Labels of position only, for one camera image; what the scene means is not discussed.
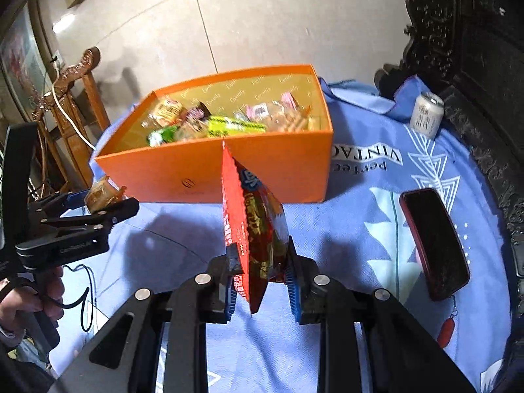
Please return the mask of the person's left hand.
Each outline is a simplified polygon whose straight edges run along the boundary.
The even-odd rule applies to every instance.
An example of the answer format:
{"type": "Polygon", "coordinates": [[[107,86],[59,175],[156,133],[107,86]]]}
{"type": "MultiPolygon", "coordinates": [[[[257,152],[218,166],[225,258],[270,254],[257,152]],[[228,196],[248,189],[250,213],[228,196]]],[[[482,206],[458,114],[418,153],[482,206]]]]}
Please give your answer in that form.
{"type": "MultiPolygon", "coordinates": [[[[63,302],[62,297],[65,292],[62,277],[63,268],[59,266],[51,270],[45,284],[46,294],[60,303],[63,302]]],[[[58,321],[64,315],[63,309],[48,301],[43,303],[31,288],[14,288],[1,301],[1,328],[7,332],[22,334],[25,327],[20,314],[41,310],[52,321],[58,321]]]]}

